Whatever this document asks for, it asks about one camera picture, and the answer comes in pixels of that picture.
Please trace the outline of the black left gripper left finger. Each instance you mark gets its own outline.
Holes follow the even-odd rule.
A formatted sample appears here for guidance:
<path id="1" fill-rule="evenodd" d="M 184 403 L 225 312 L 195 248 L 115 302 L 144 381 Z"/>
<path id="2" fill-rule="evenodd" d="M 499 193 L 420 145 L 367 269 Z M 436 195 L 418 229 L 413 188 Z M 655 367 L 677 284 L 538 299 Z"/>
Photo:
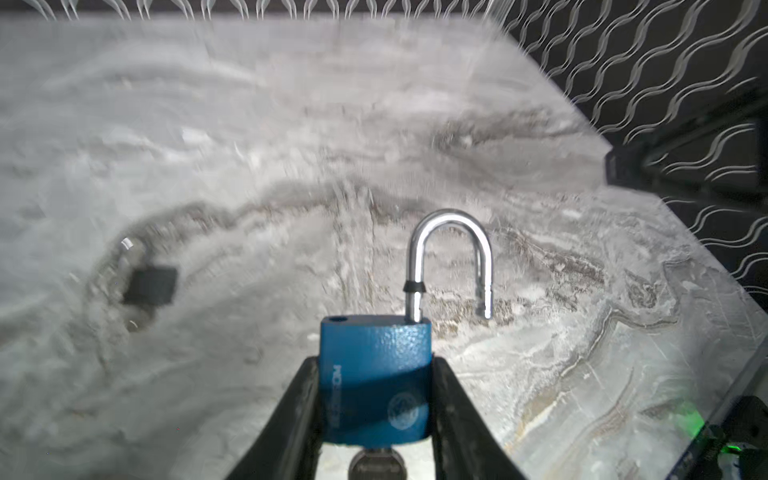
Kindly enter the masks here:
<path id="1" fill-rule="evenodd" d="M 227 480 L 306 480 L 316 475 L 321 451 L 318 360 L 306 358 L 256 441 Z"/>

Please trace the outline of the small dark padlock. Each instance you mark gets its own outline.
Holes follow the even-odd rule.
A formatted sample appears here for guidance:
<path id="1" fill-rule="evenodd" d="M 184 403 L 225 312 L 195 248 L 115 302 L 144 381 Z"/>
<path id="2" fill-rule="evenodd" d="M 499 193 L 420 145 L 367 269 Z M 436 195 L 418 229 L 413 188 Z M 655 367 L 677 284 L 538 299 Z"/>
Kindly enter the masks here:
<path id="1" fill-rule="evenodd" d="M 120 249 L 118 265 L 127 269 L 121 303 L 144 308 L 170 305 L 177 290 L 179 270 L 153 263 L 152 248 L 138 237 L 124 237 Z"/>

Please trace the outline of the blue padlock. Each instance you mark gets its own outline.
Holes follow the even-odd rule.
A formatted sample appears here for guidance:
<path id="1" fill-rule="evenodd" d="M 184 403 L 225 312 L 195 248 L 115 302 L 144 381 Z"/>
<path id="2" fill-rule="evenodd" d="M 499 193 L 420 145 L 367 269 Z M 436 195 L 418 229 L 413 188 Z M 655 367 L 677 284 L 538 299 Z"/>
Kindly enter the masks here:
<path id="1" fill-rule="evenodd" d="M 323 436 L 327 443 L 388 448 L 430 434 L 432 326 L 422 301 L 426 246 L 444 226 L 461 228 L 474 249 L 477 316 L 493 315 L 493 254 L 488 235 L 470 214 L 441 209 L 411 234 L 402 315 L 343 315 L 322 320 L 318 356 Z"/>

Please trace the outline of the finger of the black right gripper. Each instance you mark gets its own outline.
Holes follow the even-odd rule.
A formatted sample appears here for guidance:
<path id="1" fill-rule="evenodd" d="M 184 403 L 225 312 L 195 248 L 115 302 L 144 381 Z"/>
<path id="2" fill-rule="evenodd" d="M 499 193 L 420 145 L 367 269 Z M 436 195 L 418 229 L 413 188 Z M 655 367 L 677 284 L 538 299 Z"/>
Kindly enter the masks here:
<path id="1" fill-rule="evenodd" d="M 767 205 L 767 91 L 743 89 L 613 148 L 615 187 L 729 207 Z"/>

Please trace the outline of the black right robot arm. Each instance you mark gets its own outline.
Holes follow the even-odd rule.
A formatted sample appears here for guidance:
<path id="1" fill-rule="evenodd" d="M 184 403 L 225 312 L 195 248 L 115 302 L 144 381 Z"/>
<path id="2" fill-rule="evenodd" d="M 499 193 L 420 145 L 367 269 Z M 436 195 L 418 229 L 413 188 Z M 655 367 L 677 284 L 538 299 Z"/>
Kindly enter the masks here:
<path id="1" fill-rule="evenodd" d="M 754 79 L 614 147 L 605 177 L 612 186 L 659 197 L 748 298 L 767 306 L 766 83 Z M 766 341 L 710 418 L 690 428 L 692 442 L 669 478 L 766 478 Z"/>

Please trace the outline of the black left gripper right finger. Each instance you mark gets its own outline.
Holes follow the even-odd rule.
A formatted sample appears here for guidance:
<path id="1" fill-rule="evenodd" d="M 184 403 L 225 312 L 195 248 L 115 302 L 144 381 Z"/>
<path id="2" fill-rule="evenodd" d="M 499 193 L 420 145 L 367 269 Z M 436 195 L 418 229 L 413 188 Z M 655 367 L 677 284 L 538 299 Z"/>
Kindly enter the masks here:
<path id="1" fill-rule="evenodd" d="M 435 356 L 431 370 L 430 430 L 435 478 L 524 480 L 447 360 Z"/>

